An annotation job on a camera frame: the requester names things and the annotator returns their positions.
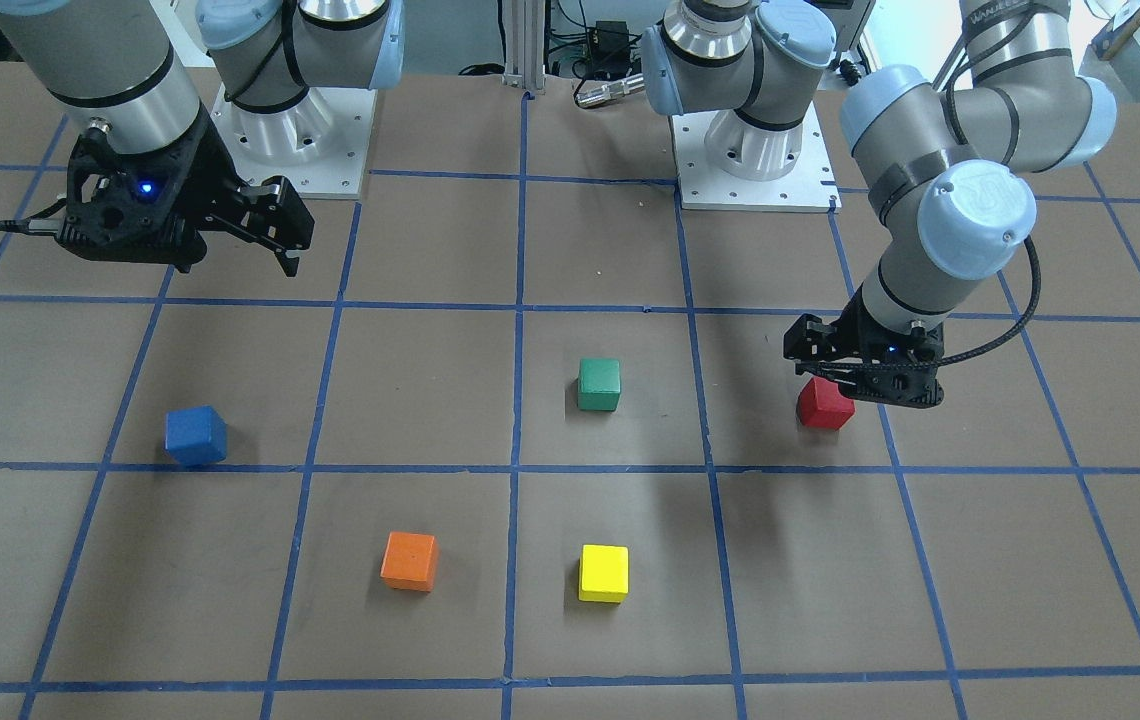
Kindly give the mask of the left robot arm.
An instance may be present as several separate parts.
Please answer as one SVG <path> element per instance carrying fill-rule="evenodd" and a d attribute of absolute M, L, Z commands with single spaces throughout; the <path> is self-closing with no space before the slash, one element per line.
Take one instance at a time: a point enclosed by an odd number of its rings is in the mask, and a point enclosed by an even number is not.
<path fill-rule="evenodd" d="M 834 324 L 799 320 L 785 355 L 798 373 L 887 383 L 962 363 L 942 324 L 1015 252 L 1031 251 L 1028 173 L 1078 167 L 1117 126 L 1108 85 L 1081 76 L 1067 1 L 963 1 L 958 44 L 972 85 L 937 90 L 891 65 L 846 92 L 840 126 L 891 234 Z M 838 55 L 834 24 L 806 1 L 675 1 L 640 38 L 648 100 L 666 117 L 716 111 L 722 163 L 748 175 L 749 144 L 800 133 Z"/>

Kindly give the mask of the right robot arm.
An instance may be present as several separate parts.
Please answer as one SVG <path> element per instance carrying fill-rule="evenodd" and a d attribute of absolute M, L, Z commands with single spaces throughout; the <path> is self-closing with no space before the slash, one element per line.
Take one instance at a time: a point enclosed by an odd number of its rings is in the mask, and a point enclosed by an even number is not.
<path fill-rule="evenodd" d="M 0 1 L 0 31 L 78 129 L 62 199 L 0 232 L 182 273 L 205 257 L 204 234 L 231 234 L 298 275 L 315 222 L 287 169 L 340 145 L 324 91 L 400 82 L 404 5 L 199 1 L 196 19 L 219 113 L 146 1 Z"/>

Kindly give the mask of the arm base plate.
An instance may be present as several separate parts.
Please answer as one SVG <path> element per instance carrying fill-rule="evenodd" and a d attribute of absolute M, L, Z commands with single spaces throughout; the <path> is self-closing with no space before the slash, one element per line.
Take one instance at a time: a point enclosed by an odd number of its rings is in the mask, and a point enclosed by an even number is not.
<path fill-rule="evenodd" d="M 684 208 L 826 213 L 842 206 L 814 105 L 799 126 L 780 132 L 748 126 L 735 111 L 675 115 L 670 124 Z"/>
<path fill-rule="evenodd" d="M 210 114 L 245 181 L 283 175 L 304 199 L 360 199 L 378 91 L 311 88 L 295 108 L 274 114 L 237 108 L 219 91 Z"/>

